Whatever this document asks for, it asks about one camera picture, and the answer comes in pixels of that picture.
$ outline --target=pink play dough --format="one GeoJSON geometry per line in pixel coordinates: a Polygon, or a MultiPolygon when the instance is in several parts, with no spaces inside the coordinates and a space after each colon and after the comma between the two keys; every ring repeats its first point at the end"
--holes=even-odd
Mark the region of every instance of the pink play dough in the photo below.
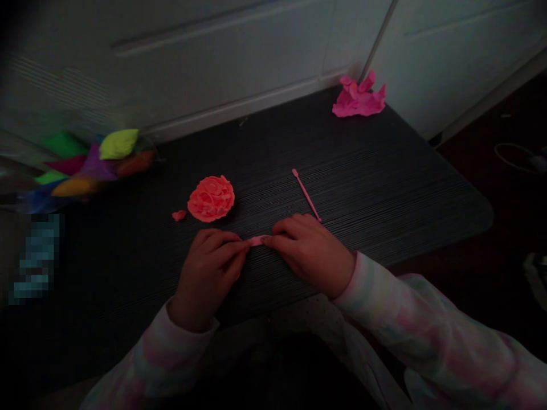
{"type": "Polygon", "coordinates": [[[260,236],[255,236],[255,237],[252,237],[250,239],[247,239],[247,242],[249,242],[251,244],[251,246],[260,246],[260,245],[264,245],[262,243],[262,239],[265,238],[265,237],[269,237],[269,235],[260,235],[260,236]]]}
{"type": "Polygon", "coordinates": [[[179,222],[180,220],[183,220],[186,216],[186,211],[178,211],[171,214],[175,222],[179,222]]]}
{"type": "Polygon", "coordinates": [[[386,85],[379,92],[370,93],[370,89],[376,80],[374,71],[370,71],[368,77],[361,84],[351,77],[340,79],[344,89],[338,96],[336,104],[332,106],[332,112],[337,117],[350,117],[362,115],[368,117],[377,114],[386,106],[386,85]]]}

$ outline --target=dark table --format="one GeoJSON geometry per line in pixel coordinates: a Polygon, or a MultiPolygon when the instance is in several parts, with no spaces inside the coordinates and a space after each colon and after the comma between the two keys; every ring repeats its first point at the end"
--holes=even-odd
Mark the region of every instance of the dark table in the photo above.
{"type": "MultiPolygon", "coordinates": [[[[186,252],[207,227],[242,238],[270,233],[311,212],[348,248],[389,266],[485,231],[489,203],[391,108],[336,118],[338,88],[195,133],[160,147],[165,163],[65,210],[66,240],[55,290],[9,309],[4,336],[36,392],[106,372],[135,344],[173,294],[186,252]],[[209,175],[235,189],[228,216],[188,215],[190,193],[209,175]]],[[[218,313],[225,326],[312,295],[275,252],[253,248],[218,313]]]]}

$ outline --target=child's hand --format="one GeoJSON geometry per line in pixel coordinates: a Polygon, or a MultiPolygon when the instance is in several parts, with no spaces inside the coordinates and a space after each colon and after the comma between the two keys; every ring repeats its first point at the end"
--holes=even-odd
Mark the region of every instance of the child's hand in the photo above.
{"type": "Polygon", "coordinates": [[[330,298],[342,294],[355,258],[332,233],[308,214],[283,219],[273,231],[264,245],[278,251],[294,273],[330,298]]]}
{"type": "Polygon", "coordinates": [[[182,267],[175,296],[167,306],[171,320],[193,333],[207,330],[239,277],[248,251],[249,243],[235,233],[199,231],[182,267]]]}

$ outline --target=dark floor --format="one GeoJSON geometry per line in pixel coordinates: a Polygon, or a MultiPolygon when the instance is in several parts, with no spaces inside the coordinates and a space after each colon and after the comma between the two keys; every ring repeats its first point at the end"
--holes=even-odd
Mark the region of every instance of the dark floor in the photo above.
{"type": "MultiPolygon", "coordinates": [[[[547,252],[547,178],[509,167],[493,148],[513,142],[539,150],[547,146],[546,124],[547,77],[537,77],[440,146],[438,152],[490,201],[494,224],[480,236],[390,268],[424,275],[460,310],[513,336],[544,362],[547,312],[520,264],[529,252],[547,252]]],[[[507,148],[507,157],[526,166],[518,150],[507,148]]],[[[381,355],[400,379],[402,366],[389,353],[381,355]]]]}

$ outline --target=white cabinet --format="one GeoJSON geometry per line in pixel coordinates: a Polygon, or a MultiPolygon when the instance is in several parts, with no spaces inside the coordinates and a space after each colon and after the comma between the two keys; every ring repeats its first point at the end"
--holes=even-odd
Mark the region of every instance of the white cabinet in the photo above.
{"type": "Polygon", "coordinates": [[[387,102],[429,139],[545,41],[544,0],[399,0],[370,68],[387,102]]]}
{"type": "Polygon", "coordinates": [[[358,76],[389,6],[49,1],[10,54],[0,126],[35,141],[66,126],[177,138],[358,76]]]}

